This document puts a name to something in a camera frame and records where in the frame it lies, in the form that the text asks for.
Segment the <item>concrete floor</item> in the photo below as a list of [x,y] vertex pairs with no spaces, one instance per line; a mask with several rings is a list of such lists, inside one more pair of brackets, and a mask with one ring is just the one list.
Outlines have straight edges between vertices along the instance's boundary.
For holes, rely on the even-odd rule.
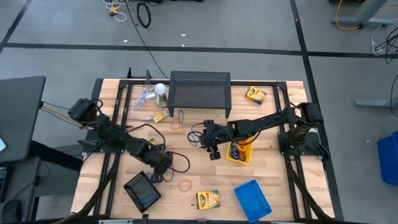
[[[0,39],[6,36],[25,2],[0,1]],[[379,58],[309,57],[313,80],[307,80],[308,68],[304,67],[290,2],[166,0],[150,8],[152,24],[148,29],[139,26],[139,30],[148,46],[176,47],[175,51],[153,51],[166,74],[172,70],[222,71],[231,72],[232,79],[302,80],[308,99],[309,83],[314,81],[344,219],[396,223],[398,187],[381,180],[376,142],[395,131],[398,120],[388,110],[356,108],[353,101],[388,99],[398,62],[386,65]],[[336,4],[327,0],[293,2],[309,52],[371,52],[374,29],[348,32],[330,24]],[[341,15],[359,14],[370,2],[345,4]],[[382,17],[394,17],[397,10],[390,7]],[[381,29],[375,41],[384,40],[393,28]],[[128,67],[135,76],[143,76],[148,68],[153,76],[161,77],[146,51],[134,47],[106,50],[106,46],[142,43],[130,19],[118,22],[107,16],[100,0],[33,0],[6,41],[8,44],[2,43],[5,48],[0,50],[0,79],[44,75],[47,82],[43,99],[62,106],[89,98],[96,78],[125,77]],[[87,50],[86,45],[100,45],[102,49]],[[177,49],[183,46],[195,49]],[[212,49],[198,52],[204,47]],[[84,138],[85,131],[39,113],[36,141],[59,147]],[[79,155],[81,149],[69,153]],[[50,168],[52,175],[40,186],[39,195],[55,196],[40,200],[38,218],[65,216],[72,204],[77,174],[57,166]]]

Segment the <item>wooden tabletop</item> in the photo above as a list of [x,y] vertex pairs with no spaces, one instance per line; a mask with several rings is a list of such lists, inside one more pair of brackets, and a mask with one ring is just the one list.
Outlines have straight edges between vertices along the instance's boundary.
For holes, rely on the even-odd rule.
[[[112,117],[114,102],[118,89],[119,80],[108,79],[103,81],[99,98],[104,102],[102,112]],[[306,102],[305,90],[302,82],[287,82],[290,101],[294,104]],[[144,85],[133,85],[127,125],[138,126],[143,122],[136,119],[134,114],[141,118],[157,115],[164,108],[156,106],[154,100],[146,100],[144,110],[131,110],[134,100],[139,97],[139,93]],[[268,86],[258,86],[259,89],[267,93],[263,104],[257,105],[253,101],[245,98],[249,86],[232,86],[232,110],[228,121],[237,119],[256,119],[261,116],[276,112],[274,94],[272,88]],[[126,90],[123,92],[121,105],[124,105]],[[118,124],[121,122],[123,106],[118,113]],[[177,119],[178,109],[175,109],[175,117],[165,118],[154,125],[166,139],[166,144],[172,147],[169,151],[179,152],[186,155],[191,168],[187,173],[174,173],[171,182],[156,184],[156,188],[162,194],[162,198],[156,202],[148,211],[150,219],[184,219],[184,220],[247,220],[243,210],[234,194],[234,188],[252,179],[256,179],[261,186],[261,190],[269,202],[272,213],[261,220],[294,220],[292,205],[290,201],[289,185],[287,183],[287,173],[284,158],[279,152],[277,140],[278,128],[271,128],[263,131],[254,141],[251,163],[241,164],[226,159],[228,144],[218,146],[221,159],[211,161],[209,154],[200,148],[193,147],[187,140],[187,133],[195,123],[201,123],[205,119],[213,119],[216,123],[225,125],[224,110],[208,109],[183,109],[184,120],[182,127],[178,130],[171,130],[170,124],[173,119]],[[162,138],[155,131],[144,127],[140,130],[131,132],[131,135],[139,138],[154,138],[157,142],[162,142]],[[76,188],[75,198],[71,211],[79,211],[91,197],[98,186],[101,166],[104,154],[95,153],[84,163]],[[326,214],[334,217],[333,208],[326,183],[325,173],[321,160],[317,156],[302,156],[302,165],[305,175],[307,189],[321,206]],[[187,162],[178,156],[174,157],[174,167],[184,170]],[[111,218],[141,218],[142,214],[138,211],[132,200],[123,189],[123,185],[132,179],[140,171],[152,172],[149,166],[139,162],[137,159],[124,153],[121,156],[116,189],[114,193]],[[171,178],[171,170],[168,170],[165,179]],[[190,180],[192,187],[186,192],[182,192],[178,185],[181,180]],[[182,187],[188,187],[188,182],[183,182]],[[198,210],[195,194],[201,191],[218,190],[220,193],[220,208],[210,210]],[[296,188],[300,214],[304,217],[302,197]],[[106,200],[103,199],[101,213],[104,213]]]

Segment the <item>white cable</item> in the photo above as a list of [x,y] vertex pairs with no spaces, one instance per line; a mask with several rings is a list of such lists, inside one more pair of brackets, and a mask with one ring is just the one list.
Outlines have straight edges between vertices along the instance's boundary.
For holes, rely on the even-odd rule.
[[136,100],[132,103],[132,113],[133,113],[133,115],[134,115],[136,118],[138,118],[138,119],[140,119],[140,120],[142,120],[142,121],[152,120],[153,117],[152,117],[152,116],[149,116],[149,117],[147,117],[147,118],[139,118],[139,117],[135,114],[134,109],[142,110],[142,109],[145,108],[145,99],[146,99],[146,96],[148,96],[149,94],[153,93],[154,88],[155,88],[154,85],[147,85],[147,86],[145,86],[145,87],[141,90],[141,92],[140,92],[140,94],[139,94],[139,98],[136,99]]
[[[128,0],[125,0],[125,2],[121,2],[121,0],[115,0],[115,1],[111,1],[111,2],[106,2],[105,0],[102,0],[102,2],[105,4],[105,7],[107,9],[109,9],[109,12],[111,12],[112,7],[115,7],[116,9],[119,9],[121,5],[126,4]],[[116,19],[119,22],[124,22],[127,19],[127,15],[125,15],[125,13],[123,12],[118,12],[118,11],[114,11],[113,12],[114,15],[112,16],[114,19]],[[116,17],[117,14],[123,15],[124,19],[118,19]]]
[[377,54],[376,53],[376,51],[374,51],[374,42],[373,42],[373,36],[374,36],[374,34],[382,27],[383,25],[381,25],[381,26],[379,26],[378,28],[376,28],[374,31],[373,31],[373,33],[372,33],[372,35],[371,35],[371,47],[372,47],[372,53],[374,54],[374,55],[385,55],[386,53],[385,52],[381,52],[381,53],[379,53],[379,54]]

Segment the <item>blue bin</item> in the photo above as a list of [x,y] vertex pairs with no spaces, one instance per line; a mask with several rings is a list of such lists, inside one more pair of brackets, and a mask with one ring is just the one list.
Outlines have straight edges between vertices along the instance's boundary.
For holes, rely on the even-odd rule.
[[377,141],[381,177],[387,184],[398,185],[398,131]]
[[256,180],[250,180],[236,187],[234,191],[250,223],[254,223],[272,212]]

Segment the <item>metal mesh basket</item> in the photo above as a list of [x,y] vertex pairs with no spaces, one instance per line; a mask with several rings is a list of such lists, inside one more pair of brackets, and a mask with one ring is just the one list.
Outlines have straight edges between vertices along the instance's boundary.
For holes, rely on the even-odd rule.
[[231,74],[227,72],[172,72],[169,101],[174,108],[225,109],[231,111]]

